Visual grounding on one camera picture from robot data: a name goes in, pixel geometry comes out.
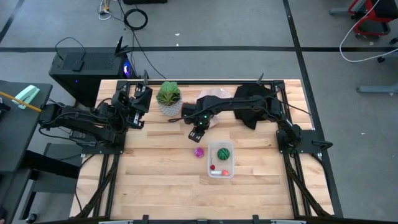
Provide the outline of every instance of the black floor stripe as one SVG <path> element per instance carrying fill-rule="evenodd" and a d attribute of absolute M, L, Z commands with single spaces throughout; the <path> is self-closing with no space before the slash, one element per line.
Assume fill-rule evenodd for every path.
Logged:
<path fill-rule="evenodd" d="M 0 44 L 3 38 L 6 36 L 8 29 L 10 28 L 12 22 L 14 21 L 15 17 L 17 16 L 19 10 L 21 9 L 22 4 L 24 3 L 25 0 L 19 0 L 17 5 L 15 6 L 10 18 L 8 18 L 6 25 L 2 28 L 0 32 Z"/>
<path fill-rule="evenodd" d="M 86 47 L 86 49 L 114 49 L 114 47 Z M 194 51 L 260 51 L 260 52 L 295 52 L 296 47 L 270 46 L 191 46 L 191 47 L 143 47 L 145 52 L 194 52 Z M 301 52 L 339 52 L 338 47 L 299 47 Z M 343 52 L 389 52 L 395 47 L 343 47 Z M 0 47 L 0 52 L 55 52 L 53 47 Z"/>
<path fill-rule="evenodd" d="M 321 126 L 321 122 L 320 122 L 320 118 L 319 118 L 319 114 L 318 114 L 318 110 L 317 110 L 317 105 L 315 103 L 315 98 L 313 96 L 310 78 L 308 76 L 307 68 L 305 66 L 304 57 L 303 57 L 302 49 L 300 47 L 300 42 L 299 42 L 299 37 L 297 35 L 296 27 L 294 25 L 293 15 L 290 10 L 289 1 L 283 0 L 283 3 L 284 3 L 285 11 L 286 11 L 287 20 L 289 23 L 290 33 L 292 34 L 292 38 L 293 38 L 293 43 L 294 43 L 294 47 L 295 47 L 295 51 L 296 51 L 296 55 L 297 55 L 298 65 L 300 67 L 300 71 L 302 74 L 304 90 L 307 95 L 308 105 L 310 107 L 310 111 L 312 114 L 312 121 L 313 121 L 315 130 L 318 133 L 318 137 L 320 138 L 320 140 L 324 140 L 325 137 L 323 135 L 323 130 L 322 130 L 322 126 Z M 337 194 L 336 182 L 335 182 L 335 178 L 333 177 L 333 172 L 332 172 L 331 164 L 330 164 L 330 158 L 329 158 L 327 151 L 325 151 L 323 153 L 322 160 L 325 162 L 326 171 L 328 171 L 328 173 L 330 174 L 328 176 L 328 180 L 330 181 L 330 186 L 331 186 L 329 191 L 331 192 L 331 200 L 332 200 L 332 206 L 333 206 L 334 213 L 337 217 L 343 217 L 340 200 L 339 200 L 338 194 Z"/>

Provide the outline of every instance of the wood plank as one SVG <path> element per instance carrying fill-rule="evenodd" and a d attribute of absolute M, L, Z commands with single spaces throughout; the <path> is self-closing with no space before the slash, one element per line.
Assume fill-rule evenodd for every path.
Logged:
<path fill-rule="evenodd" d="M 308 111 L 300 80 L 284 80 L 291 105 Z M 234 95 L 236 85 L 180 85 L 185 102 L 195 102 L 202 90 L 222 88 Z M 152 86 L 154 93 L 159 86 Z M 103 80 L 97 103 L 112 97 L 115 80 Z M 311 129 L 306 113 L 290 108 L 292 120 Z M 168 123 L 156 100 L 143 120 L 142 130 L 126 134 L 114 192 L 113 219 L 251 219 L 292 218 L 289 189 L 283 158 L 275 137 L 277 124 L 259 121 L 251 130 L 236 120 L 232 111 L 218 115 L 220 123 L 206 132 L 199 144 L 187 138 L 192 126 L 183 121 Z M 207 147 L 212 141 L 229 140 L 234 144 L 232 179 L 214 179 L 207 174 Z M 202 147 L 205 157 L 197 159 L 193 149 Z M 328 212 L 333 213 L 321 165 L 309 155 L 300 155 L 306 185 Z M 80 172 L 77 192 L 85 204 L 97 188 L 102 156 L 95 156 Z M 297 190 L 300 211 L 302 199 Z M 78 213 L 76 200 L 71 215 Z"/>

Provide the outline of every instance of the plastic container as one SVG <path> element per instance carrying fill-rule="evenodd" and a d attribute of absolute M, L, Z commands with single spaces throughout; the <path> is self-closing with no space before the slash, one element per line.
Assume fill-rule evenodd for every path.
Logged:
<path fill-rule="evenodd" d="M 221 148 L 228 149 L 229 157 L 227 160 L 222 161 L 218 158 L 217 152 Z M 211 165 L 215 166 L 214 170 L 210 169 Z M 223 170 L 227 170 L 229 175 L 220 174 L 220 172 Z M 211 171 L 216 171 L 218 174 L 212 174 Z M 207 153 L 207 173 L 212 178 L 232 178 L 234 176 L 234 144 L 231 141 L 218 141 L 209 143 Z"/>

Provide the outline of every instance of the yellow pencil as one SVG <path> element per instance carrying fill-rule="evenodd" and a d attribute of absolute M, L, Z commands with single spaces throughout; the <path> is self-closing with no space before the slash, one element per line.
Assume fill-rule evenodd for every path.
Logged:
<path fill-rule="evenodd" d="M 5 97 L 9 98 L 10 100 L 15 100 L 15 101 L 17 101 L 18 103 L 23 104 L 23 105 L 27 106 L 28 108 L 30 108 L 30 109 L 32 109 L 32 110 L 35 110 L 35 111 L 37 111 L 37 112 L 39 112 L 39 113 L 42 112 L 42 110 L 38 109 L 37 107 L 32 106 L 32 105 L 30 105 L 30 104 L 27 104 L 27 103 L 25 103 L 25 102 L 23 102 L 23 101 L 21 101 L 21 100 L 18 100 L 18 99 L 16 99 L 16 98 L 13 97 L 13 96 L 8 95 L 7 93 L 3 93 L 2 91 L 0 91 L 0 95 L 3 95 L 3 96 L 5 96 Z"/>

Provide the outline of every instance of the gray floor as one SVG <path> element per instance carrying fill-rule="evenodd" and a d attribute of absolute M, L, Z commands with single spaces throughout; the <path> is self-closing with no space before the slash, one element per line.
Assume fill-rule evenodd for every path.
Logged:
<path fill-rule="evenodd" d="M 338 47 L 354 21 L 332 17 L 328 9 L 348 6 L 349 2 L 289 0 L 301 46 Z M 77 38 L 85 47 L 113 47 L 121 35 L 129 42 L 131 33 L 120 21 L 98 19 L 99 3 L 25 0 L 0 47 L 53 47 L 66 36 Z M 0 1 L 0 27 L 15 5 L 16 0 Z M 293 46 L 280 0 L 169 0 L 167 4 L 139 7 L 149 16 L 148 26 L 136 32 L 142 46 Z M 116 2 L 111 2 L 111 12 L 119 16 Z M 386 46 L 398 35 L 398 23 L 393 22 L 391 27 L 391 34 L 374 43 L 360 42 L 351 34 L 345 46 Z M 71 46 L 77 44 L 62 43 L 62 47 Z M 74 99 L 48 76 L 54 55 L 2 52 L 0 80 L 51 83 L 51 97 L 72 105 Z M 335 144 L 330 155 L 344 216 L 398 221 L 398 96 L 360 95 L 355 91 L 359 85 L 398 82 L 397 61 L 352 64 L 336 52 L 303 55 L 325 137 Z M 262 72 L 265 78 L 301 78 L 295 52 L 147 52 L 147 56 L 168 78 L 257 78 Z M 146 69 L 151 78 L 159 77 L 142 53 L 135 52 L 134 59 L 139 73 Z M 57 129 L 54 134 L 65 135 Z M 46 142 L 62 141 L 36 133 L 29 149 L 42 152 Z M 39 221 L 66 218 L 72 199 L 72 195 L 43 194 L 32 211 L 40 215 Z"/>

